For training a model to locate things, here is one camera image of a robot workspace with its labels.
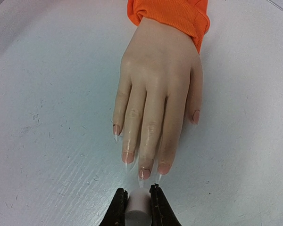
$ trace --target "gray cylindrical object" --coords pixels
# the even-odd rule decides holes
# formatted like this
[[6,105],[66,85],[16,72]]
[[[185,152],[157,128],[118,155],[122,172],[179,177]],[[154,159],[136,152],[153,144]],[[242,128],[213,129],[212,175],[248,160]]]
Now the gray cylindrical object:
[[148,189],[138,188],[129,195],[125,211],[126,226],[151,225],[151,195]]

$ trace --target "orange sleeve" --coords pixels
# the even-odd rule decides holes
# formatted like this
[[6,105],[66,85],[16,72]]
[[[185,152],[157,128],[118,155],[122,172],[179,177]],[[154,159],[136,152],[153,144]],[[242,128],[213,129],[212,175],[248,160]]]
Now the orange sleeve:
[[145,16],[170,25],[191,36],[198,52],[210,21],[207,16],[208,0],[129,0],[128,16],[139,25]]

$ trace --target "scratched surface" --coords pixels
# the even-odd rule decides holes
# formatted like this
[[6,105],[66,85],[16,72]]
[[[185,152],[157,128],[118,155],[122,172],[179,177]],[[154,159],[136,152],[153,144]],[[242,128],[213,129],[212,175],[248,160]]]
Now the scratched surface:
[[[138,186],[110,121],[126,1],[52,2],[0,5],[0,226],[96,226],[118,187]],[[283,12],[208,11],[201,123],[161,186],[184,226],[283,226]]]

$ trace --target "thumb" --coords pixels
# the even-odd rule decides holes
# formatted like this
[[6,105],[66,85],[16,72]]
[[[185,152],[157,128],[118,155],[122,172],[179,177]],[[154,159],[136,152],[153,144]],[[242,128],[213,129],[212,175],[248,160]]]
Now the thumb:
[[202,104],[203,73],[201,61],[191,69],[189,92],[186,102],[186,115],[190,122],[197,125],[200,119]]

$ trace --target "silicone hand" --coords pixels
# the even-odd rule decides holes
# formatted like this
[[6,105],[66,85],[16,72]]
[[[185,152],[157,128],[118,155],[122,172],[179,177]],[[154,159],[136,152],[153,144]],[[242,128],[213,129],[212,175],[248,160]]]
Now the silicone hand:
[[185,109],[198,124],[201,98],[202,66],[191,38],[144,17],[122,59],[113,115],[114,134],[124,130],[123,162],[133,162],[140,140],[140,178],[149,178],[157,146],[158,173],[167,174]]

